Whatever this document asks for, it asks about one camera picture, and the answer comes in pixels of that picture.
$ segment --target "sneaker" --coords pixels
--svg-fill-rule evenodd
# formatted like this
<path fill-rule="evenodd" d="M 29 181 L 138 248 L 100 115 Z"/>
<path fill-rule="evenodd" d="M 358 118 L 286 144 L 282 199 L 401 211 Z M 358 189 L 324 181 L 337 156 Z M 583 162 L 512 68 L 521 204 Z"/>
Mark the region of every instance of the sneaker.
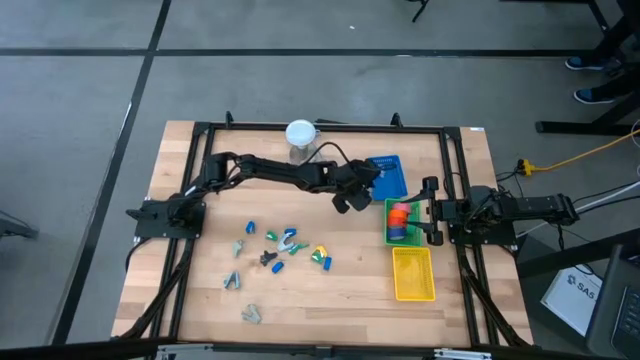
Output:
<path fill-rule="evenodd" d="M 573 98 L 580 101 L 583 104 L 594 105 L 594 104 L 610 104 L 616 101 L 615 98 L 600 98 L 596 99 L 593 97 L 591 89 L 582 89 L 573 93 Z"/>
<path fill-rule="evenodd" d="M 568 58 L 567 61 L 564 62 L 564 65 L 571 70 L 604 70 L 605 65 L 609 62 L 609 60 L 599 61 L 598 63 L 589 64 L 583 58 L 579 56 L 574 56 L 572 58 Z"/>

